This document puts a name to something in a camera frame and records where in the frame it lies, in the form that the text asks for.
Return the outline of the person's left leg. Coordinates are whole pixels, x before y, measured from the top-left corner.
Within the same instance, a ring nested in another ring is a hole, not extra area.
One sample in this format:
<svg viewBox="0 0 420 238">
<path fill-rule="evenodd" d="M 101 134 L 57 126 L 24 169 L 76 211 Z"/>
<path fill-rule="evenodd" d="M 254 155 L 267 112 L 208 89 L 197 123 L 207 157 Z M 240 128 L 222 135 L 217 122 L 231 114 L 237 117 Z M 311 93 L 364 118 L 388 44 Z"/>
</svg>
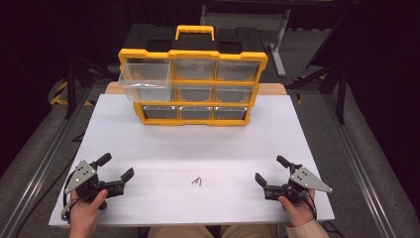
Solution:
<svg viewBox="0 0 420 238">
<path fill-rule="evenodd" d="M 214 238 L 205 226 L 152 227 L 147 238 Z"/>
</svg>

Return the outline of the yellow black hazard tape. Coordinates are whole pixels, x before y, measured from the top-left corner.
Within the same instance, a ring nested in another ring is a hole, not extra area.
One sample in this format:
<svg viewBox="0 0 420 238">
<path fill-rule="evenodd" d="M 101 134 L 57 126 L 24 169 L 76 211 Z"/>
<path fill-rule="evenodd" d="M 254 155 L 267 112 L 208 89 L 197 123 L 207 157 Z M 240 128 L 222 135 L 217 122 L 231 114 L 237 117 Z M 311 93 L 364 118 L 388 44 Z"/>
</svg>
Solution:
<svg viewBox="0 0 420 238">
<path fill-rule="evenodd" d="M 63 80 L 57 90 L 55 91 L 54 95 L 52 96 L 52 99 L 50 100 L 50 105 L 64 105 L 67 106 L 68 105 L 68 100 L 67 99 L 62 99 L 61 96 L 64 93 L 64 91 L 67 88 L 67 81 Z"/>
</svg>

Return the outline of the set of clear organizer drawers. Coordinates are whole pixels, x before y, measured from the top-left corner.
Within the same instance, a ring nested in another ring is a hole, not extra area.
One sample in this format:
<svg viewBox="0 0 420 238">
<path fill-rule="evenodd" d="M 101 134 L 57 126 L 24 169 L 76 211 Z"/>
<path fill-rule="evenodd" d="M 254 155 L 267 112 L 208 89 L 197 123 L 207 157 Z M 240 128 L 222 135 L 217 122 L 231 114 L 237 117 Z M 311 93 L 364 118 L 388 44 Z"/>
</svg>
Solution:
<svg viewBox="0 0 420 238">
<path fill-rule="evenodd" d="M 176 125 L 244 123 L 259 87 L 258 61 L 175 59 L 167 99 L 143 101 L 148 121 Z"/>
</svg>

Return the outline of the metal floor rail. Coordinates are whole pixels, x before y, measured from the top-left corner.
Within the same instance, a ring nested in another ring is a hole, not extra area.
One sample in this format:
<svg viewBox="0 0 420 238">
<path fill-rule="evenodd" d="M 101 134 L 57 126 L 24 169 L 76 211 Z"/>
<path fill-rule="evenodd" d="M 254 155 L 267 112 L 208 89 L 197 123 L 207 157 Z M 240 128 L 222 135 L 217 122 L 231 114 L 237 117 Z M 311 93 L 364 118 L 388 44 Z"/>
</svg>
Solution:
<svg viewBox="0 0 420 238">
<path fill-rule="evenodd" d="M 45 180 L 50 173 L 53 163 L 61 150 L 63 140 L 73 124 L 78 112 L 83 107 L 85 100 L 91 92 L 90 88 L 80 90 L 80 94 L 73 100 L 73 106 L 68 106 L 68 110 L 72 110 L 67 119 L 61 121 L 51 145 L 48 147 L 47 153 L 39 163 L 35 174 L 25 186 L 24 193 L 19 199 L 17 206 L 9 217 L 6 225 L 0 231 L 0 238 L 16 238 L 21 225 L 25 223 L 25 219 L 30 215 L 30 210 L 34 207 L 37 196 L 42 189 Z"/>
<path fill-rule="evenodd" d="M 330 116 L 332 117 L 335 128 L 339 133 L 339 137 L 349 155 L 350 166 L 356 177 L 363 197 L 367 203 L 367 207 L 371 213 L 381 238 L 396 238 L 394 229 L 383 209 L 381 202 L 379 201 L 377 192 L 372 186 L 372 183 L 368 177 L 368 173 L 366 172 L 359 154 L 357 153 L 356 147 L 346 127 L 340 122 L 338 116 L 336 115 L 336 107 L 333 98 L 330 95 L 322 95 L 322 99 Z"/>
</svg>

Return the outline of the person's right leg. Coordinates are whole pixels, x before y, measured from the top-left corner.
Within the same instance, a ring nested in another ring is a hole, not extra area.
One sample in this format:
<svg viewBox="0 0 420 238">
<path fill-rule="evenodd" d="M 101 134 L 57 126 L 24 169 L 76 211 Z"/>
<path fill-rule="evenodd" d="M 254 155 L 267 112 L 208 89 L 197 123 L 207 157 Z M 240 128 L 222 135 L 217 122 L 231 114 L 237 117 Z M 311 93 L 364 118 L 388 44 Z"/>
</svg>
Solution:
<svg viewBox="0 0 420 238">
<path fill-rule="evenodd" d="M 221 238 L 279 238 L 280 228 L 276 224 L 223 225 Z"/>
</svg>

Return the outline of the person's left hand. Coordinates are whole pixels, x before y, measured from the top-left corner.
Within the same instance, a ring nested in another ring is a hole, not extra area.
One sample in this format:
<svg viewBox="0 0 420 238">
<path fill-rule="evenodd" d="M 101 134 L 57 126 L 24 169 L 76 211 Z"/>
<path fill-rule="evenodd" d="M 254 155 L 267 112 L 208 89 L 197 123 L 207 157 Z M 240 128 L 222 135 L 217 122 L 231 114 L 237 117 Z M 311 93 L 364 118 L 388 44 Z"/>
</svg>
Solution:
<svg viewBox="0 0 420 238">
<path fill-rule="evenodd" d="M 99 206 L 108 195 L 106 189 L 101 190 L 91 202 L 83 202 L 73 191 L 70 194 L 72 207 L 70 208 L 70 230 L 92 233 L 96 227 Z"/>
</svg>

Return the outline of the clear plastic drawer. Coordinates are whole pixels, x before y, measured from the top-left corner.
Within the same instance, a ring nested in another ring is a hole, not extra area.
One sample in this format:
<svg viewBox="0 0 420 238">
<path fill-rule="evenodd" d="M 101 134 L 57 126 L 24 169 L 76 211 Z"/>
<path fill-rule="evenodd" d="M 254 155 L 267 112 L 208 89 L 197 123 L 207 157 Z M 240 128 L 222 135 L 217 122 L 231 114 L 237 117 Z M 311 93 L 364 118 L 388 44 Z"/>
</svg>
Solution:
<svg viewBox="0 0 420 238">
<path fill-rule="evenodd" d="M 173 84 L 168 63 L 125 63 L 119 84 L 128 99 L 135 102 L 170 101 Z"/>
</svg>

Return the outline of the person's right hand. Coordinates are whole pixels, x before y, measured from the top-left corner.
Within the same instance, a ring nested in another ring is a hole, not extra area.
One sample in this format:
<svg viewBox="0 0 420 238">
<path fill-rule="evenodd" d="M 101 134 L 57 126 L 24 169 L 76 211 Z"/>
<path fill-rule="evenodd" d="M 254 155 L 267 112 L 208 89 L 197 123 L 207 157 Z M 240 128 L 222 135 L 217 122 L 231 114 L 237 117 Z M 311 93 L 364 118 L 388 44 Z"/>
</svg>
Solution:
<svg viewBox="0 0 420 238">
<path fill-rule="evenodd" d="M 315 190 L 310 189 L 306 201 L 299 204 L 291 203 L 286 197 L 280 196 L 278 201 L 282 204 L 288 213 L 290 224 L 292 227 L 303 225 L 314 219 L 314 200 Z"/>
</svg>

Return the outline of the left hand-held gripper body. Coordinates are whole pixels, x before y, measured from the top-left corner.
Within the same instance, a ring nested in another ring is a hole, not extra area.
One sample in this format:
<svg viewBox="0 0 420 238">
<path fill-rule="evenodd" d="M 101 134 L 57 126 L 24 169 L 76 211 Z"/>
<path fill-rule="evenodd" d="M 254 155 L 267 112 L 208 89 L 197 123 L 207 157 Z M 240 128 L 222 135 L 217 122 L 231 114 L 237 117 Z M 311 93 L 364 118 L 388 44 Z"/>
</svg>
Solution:
<svg viewBox="0 0 420 238">
<path fill-rule="evenodd" d="M 103 189 L 108 191 L 107 198 L 124 194 L 125 182 L 121 180 L 103 181 L 97 174 L 96 161 L 88 164 L 81 161 L 69 176 L 68 183 L 64 188 L 63 209 L 69 210 L 71 202 L 66 200 L 66 196 L 75 191 L 83 201 L 91 202 L 96 195 Z"/>
</svg>

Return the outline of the black metal stand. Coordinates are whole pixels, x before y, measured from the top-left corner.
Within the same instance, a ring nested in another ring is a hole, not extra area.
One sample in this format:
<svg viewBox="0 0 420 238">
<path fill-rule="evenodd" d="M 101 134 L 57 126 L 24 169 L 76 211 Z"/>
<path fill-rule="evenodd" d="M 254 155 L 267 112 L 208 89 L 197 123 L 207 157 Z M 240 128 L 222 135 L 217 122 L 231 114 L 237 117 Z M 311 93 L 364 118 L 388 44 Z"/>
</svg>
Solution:
<svg viewBox="0 0 420 238">
<path fill-rule="evenodd" d="M 89 60 L 82 54 L 71 53 L 67 64 L 67 111 L 65 118 L 69 119 L 74 113 L 82 99 L 76 96 L 76 82 L 79 82 L 82 89 L 91 88 L 94 79 L 90 69 L 94 69 L 97 73 L 105 78 L 116 80 L 117 75 L 112 73 L 108 68 Z"/>
<path fill-rule="evenodd" d="M 285 86 L 286 89 L 298 89 L 323 76 L 324 79 L 318 87 L 321 94 L 330 94 L 335 87 L 338 87 L 335 114 L 342 125 L 345 124 L 344 107 L 348 79 L 348 54 L 346 53 L 346 39 L 341 40 L 340 36 L 345 32 L 344 27 L 347 20 L 347 13 L 340 16 L 331 32 L 306 65 L 307 68 L 311 65 L 317 65 L 320 66 L 320 69 L 305 76 L 298 76 L 291 84 Z"/>
</svg>

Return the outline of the person's leg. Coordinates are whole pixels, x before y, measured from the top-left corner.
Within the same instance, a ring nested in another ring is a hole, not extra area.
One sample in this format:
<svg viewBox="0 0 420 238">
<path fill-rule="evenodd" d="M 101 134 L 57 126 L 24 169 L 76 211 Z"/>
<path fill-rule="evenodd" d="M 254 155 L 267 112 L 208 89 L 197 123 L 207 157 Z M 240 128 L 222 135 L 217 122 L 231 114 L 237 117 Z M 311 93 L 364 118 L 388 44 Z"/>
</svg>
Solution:
<svg viewBox="0 0 420 238">
<path fill-rule="evenodd" d="M 221 238 L 279 238 L 280 228 L 276 224 L 223 225 Z"/>
<path fill-rule="evenodd" d="M 214 238 L 205 226 L 152 227 L 147 238 Z"/>
</svg>

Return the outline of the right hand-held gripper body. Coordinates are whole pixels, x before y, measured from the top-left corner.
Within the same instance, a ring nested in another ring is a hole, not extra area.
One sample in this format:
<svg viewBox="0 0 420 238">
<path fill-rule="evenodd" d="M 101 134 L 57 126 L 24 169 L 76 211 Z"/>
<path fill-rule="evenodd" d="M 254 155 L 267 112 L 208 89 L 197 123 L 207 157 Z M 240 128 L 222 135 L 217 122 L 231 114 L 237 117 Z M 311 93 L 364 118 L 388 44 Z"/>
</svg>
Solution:
<svg viewBox="0 0 420 238">
<path fill-rule="evenodd" d="M 278 200 L 280 196 L 286 197 L 293 204 L 307 200 L 309 190 L 332 192 L 333 189 L 301 165 L 288 163 L 285 165 L 290 170 L 288 182 L 283 185 L 270 185 L 262 181 L 263 195 L 268 200 Z"/>
</svg>

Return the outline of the yellow black drawer organizer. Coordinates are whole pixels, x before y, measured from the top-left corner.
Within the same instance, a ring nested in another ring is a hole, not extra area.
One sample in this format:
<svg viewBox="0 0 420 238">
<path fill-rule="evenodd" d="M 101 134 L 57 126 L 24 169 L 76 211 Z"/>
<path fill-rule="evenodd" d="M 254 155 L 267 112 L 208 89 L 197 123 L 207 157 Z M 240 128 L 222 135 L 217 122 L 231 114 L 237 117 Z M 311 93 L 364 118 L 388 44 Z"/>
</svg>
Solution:
<svg viewBox="0 0 420 238">
<path fill-rule="evenodd" d="M 180 25 L 175 28 L 153 25 L 134 25 L 118 53 L 120 73 L 125 63 L 168 63 L 179 59 L 258 61 L 261 75 L 267 64 L 267 55 L 255 28 L 239 27 L 233 30 L 216 29 L 212 26 Z M 176 126 L 163 120 L 148 122 L 139 108 L 141 102 L 133 102 L 134 110 L 146 125 Z M 182 124 L 207 126 L 246 126 L 246 122 L 217 124 Z"/>
</svg>

